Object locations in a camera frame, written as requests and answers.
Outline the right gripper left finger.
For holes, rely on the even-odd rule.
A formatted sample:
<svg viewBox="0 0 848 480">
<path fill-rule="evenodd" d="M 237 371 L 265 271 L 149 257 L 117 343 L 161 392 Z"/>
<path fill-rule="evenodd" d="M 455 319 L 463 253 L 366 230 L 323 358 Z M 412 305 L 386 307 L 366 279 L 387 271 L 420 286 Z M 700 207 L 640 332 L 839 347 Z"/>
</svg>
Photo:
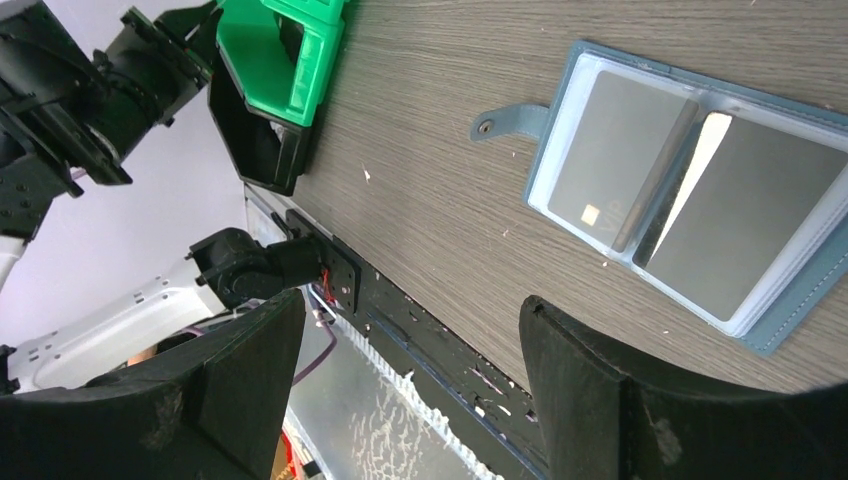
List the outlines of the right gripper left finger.
<svg viewBox="0 0 848 480">
<path fill-rule="evenodd" d="M 267 479 L 305 326 L 300 291 L 86 385 L 1 400 L 5 479 Z"/>
</svg>

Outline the blue card holder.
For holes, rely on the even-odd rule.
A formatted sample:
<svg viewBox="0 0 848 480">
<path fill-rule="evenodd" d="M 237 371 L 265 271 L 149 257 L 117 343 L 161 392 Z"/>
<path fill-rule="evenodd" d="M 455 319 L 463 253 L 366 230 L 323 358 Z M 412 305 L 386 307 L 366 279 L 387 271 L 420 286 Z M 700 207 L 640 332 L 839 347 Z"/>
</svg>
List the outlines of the blue card holder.
<svg viewBox="0 0 848 480">
<path fill-rule="evenodd" d="M 587 40 L 535 139 L 525 203 L 748 349 L 772 354 L 847 269 L 847 117 Z"/>
</svg>

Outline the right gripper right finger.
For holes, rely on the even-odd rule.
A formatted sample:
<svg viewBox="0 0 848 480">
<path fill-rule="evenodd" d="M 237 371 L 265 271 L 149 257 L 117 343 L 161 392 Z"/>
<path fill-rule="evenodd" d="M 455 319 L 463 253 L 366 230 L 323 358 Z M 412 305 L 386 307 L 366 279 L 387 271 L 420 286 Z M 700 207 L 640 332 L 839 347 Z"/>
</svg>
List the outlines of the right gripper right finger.
<svg viewBox="0 0 848 480">
<path fill-rule="evenodd" d="M 553 479 L 843 479 L 847 387 L 785 394 L 638 350 L 531 295 L 519 331 Z"/>
</svg>

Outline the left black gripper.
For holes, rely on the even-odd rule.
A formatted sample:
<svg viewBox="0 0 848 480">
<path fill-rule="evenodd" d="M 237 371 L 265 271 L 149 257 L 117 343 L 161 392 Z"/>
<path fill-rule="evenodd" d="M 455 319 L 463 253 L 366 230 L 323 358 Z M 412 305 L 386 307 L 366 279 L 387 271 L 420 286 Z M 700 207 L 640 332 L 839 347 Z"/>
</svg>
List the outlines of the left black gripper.
<svg viewBox="0 0 848 480">
<path fill-rule="evenodd" d="M 76 169 L 130 182 L 126 157 L 211 80 L 215 1 L 149 19 L 123 14 L 105 50 L 84 53 L 42 1 L 1 5 L 1 232 L 32 240 L 52 201 L 78 197 Z"/>
</svg>

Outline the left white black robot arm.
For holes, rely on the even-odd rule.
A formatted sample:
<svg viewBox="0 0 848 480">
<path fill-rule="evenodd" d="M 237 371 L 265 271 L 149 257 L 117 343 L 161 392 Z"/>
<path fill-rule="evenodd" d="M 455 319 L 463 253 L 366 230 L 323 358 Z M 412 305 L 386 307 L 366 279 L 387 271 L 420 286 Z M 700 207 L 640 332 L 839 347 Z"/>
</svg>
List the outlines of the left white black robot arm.
<svg viewBox="0 0 848 480">
<path fill-rule="evenodd" d="M 221 1 L 149 19 L 123 14 L 105 50 L 84 54 L 43 1 L 1 5 L 1 273 L 8 276 L 53 200 L 78 197 L 82 170 L 128 185 L 123 164 L 156 126 L 170 125 L 200 91 L 239 169 L 279 151 L 282 181 L 301 168 L 304 129 L 283 136 L 237 105 L 234 69 L 217 42 Z M 1 349 L 5 395 L 76 388 L 196 322 L 316 281 L 323 254 L 311 237 L 267 246 L 227 228 L 194 244 L 167 273 L 52 333 Z"/>
</svg>

